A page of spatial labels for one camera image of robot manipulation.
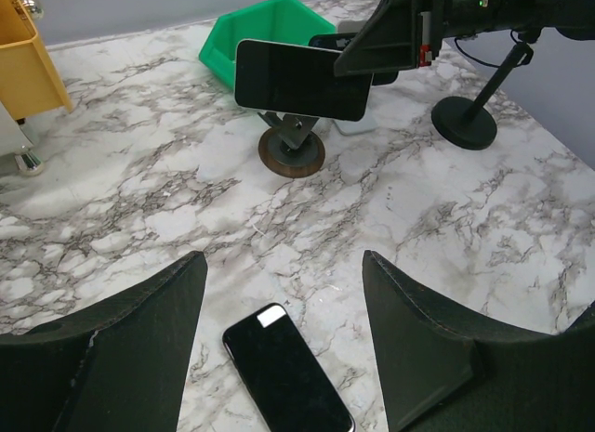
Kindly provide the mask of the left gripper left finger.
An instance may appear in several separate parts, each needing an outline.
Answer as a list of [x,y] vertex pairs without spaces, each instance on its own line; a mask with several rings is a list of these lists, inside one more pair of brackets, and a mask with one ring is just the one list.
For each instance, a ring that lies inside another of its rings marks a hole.
[[176,430],[206,276],[192,251],[87,308],[2,335],[2,430]]

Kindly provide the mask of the black phone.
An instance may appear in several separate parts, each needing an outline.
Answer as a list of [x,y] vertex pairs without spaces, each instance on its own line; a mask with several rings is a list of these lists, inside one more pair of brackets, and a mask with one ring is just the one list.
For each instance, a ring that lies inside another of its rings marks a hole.
[[222,342],[271,431],[354,431],[356,424],[285,308],[271,303]]

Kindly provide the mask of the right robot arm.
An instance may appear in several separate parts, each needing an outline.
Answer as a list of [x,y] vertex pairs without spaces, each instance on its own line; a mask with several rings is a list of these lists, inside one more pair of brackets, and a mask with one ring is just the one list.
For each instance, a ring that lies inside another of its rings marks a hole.
[[574,40],[594,37],[594,0],[380,0],[334,64],[337,76],[425,67],[443,39],[555,28]]

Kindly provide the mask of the black phone stand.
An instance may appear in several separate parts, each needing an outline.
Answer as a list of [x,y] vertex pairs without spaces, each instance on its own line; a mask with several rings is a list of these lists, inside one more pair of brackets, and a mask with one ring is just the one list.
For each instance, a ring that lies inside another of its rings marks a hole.
[[441,99],[431,112],[437,132],[465,150],[481,151],[490,147],[496,139],[497,125],[484,106],[512,70],[527,64],[533,53],[525,42],[517,43],[474,100],[462,97]]

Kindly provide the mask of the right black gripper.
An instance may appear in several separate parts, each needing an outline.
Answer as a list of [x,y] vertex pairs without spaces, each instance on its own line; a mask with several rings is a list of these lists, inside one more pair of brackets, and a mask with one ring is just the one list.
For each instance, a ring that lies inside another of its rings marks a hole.
[[431,65],[444,38],[471,37],[496,29],[505,0],[380,0],[353,44],[334,63],[336,76],[372,74],[348,59],[358,43],[390,47],[387,71]]

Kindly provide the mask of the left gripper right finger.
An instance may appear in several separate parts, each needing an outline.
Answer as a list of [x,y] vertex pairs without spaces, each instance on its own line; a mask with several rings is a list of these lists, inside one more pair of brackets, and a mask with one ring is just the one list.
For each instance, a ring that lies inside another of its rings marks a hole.
[[489,318],[363,257],[364,297],[392,431],[590,431],[594,311],[561,334]]

